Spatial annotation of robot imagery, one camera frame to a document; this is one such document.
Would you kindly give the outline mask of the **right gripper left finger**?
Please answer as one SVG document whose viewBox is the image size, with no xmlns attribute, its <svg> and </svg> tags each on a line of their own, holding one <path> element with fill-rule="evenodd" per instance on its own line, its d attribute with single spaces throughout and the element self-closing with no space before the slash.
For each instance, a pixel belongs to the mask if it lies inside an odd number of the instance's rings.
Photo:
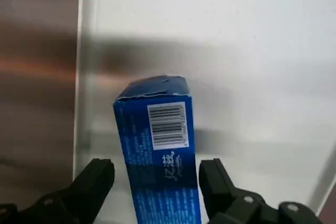
<svg viewBox="0 0 336 224">
<path fill-rule="evenodd" d="M 94 223 L 113 183 L 113 162 L 94 158 L 69 187 L 39 198 L 24 210 L 1 204 L 1 223 Z"/>
</svg>

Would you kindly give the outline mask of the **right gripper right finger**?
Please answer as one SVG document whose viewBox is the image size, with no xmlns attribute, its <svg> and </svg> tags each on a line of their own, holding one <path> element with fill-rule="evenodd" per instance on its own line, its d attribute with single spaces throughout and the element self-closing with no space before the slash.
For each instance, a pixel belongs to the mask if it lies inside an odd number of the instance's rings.
<svg viewBox="0 0 336 224">
<path fill-rule="evenodd" d="M 219 158 L 202 160 L 199 171 L 209 223 L 320 223 L 303 204 L 284 201 L 273 208 L 260 194 L 236 187 Z"/>
</svg>

